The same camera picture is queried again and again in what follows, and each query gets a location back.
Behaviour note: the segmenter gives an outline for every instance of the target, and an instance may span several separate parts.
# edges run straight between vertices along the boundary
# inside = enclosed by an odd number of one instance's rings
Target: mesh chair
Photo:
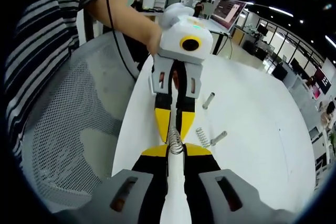
[[[137,77],[122,34],[117,38],[124,61]],[[112,33],[74,51],[53,76],[29,116],[22,145],[24,174],[51,212],[82,206],[110,176],[134,84]],[[110,150],[104,164],[92,157],[92,149],[102,143],[108,148],[99,152]],[[97,171],[101,166],[108,169]]]

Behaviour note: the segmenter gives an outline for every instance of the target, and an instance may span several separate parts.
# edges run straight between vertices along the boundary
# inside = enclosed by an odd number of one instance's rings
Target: metal cylinder
[[[220,135],[218,135],[216,138],[210,140],[210,145],[214,146],[216,145],[219,140],[225,138],[227,136],[227,132],[223,131]]]
[[[206,99],[205,103],[202,105],[202,108],[204,108],[205,110],[208,109],[209,104],[211,103],[212,99],[215,97],[215,93],[211,92],[210,96],[208,97],[208,99]]]

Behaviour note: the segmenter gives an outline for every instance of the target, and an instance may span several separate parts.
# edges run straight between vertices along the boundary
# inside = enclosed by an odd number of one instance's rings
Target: white desk
[[[121,127],[112,175],[132,169],[140,154],[162,144],[150,95],[149,57],[139,75]],[[186,142],[201,145],[195,129],[209,139],[228,135],[210,147],[221,169],[231,169],[275,209],[301,210],[315,186],[314,154],[302,115],[284,84],[254,68],[209,56],[203,63],[195,121]],[[211,92],[209,109],[202,104]]]
[[[214,48],[214,51],[212,52],[212,54],[217,55],[218,51],[219,51],[219,48],[220,48],[220,45],[223,41],[224,35],[226,35],[227,37],[230,35],[229,30],[226,29],[221,24],[219,24],[218,22],[214,21],[213,19],[203,19],[203,18],[198,18],[198,19],[211,33],[215,33],[215,34],[219,35],[219,37],[217,39],[217,42],[216,42],[216,45],[215,45],[215,48]]]

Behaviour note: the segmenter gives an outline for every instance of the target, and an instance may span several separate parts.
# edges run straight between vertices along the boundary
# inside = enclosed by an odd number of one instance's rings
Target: computer monitor
[[[299,62],[293,58],[292,61],[290,62],[292,69],[295,73],[297,73],[299,76],[301,76],[302,79],[308,80],[309,75],[305,72],[305,70],[300,66]]]
[[[268,29],[261,24],[258,26],[258,32],[260,32],[262,35],[266,36],[268,33]]]
[[[328,77],[324,74],[324,72],[320,68],[316,70],[314,77],[316,79],[316,83],[319,85],[323,94],[326,94],[331,87],[331,83]]]
[[[237,0],[220,0],[210,19],[230,31],[245,6],[245,2]]]

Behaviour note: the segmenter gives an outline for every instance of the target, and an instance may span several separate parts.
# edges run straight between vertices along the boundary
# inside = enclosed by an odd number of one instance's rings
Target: person's arm
[[[109,4],[114,28],[145,44],[151,55],[156,54],[162,33],[160,26],[120,0],[109,0]],[[96,20],[111,27],[106,0],[92,0],[85,9]]]

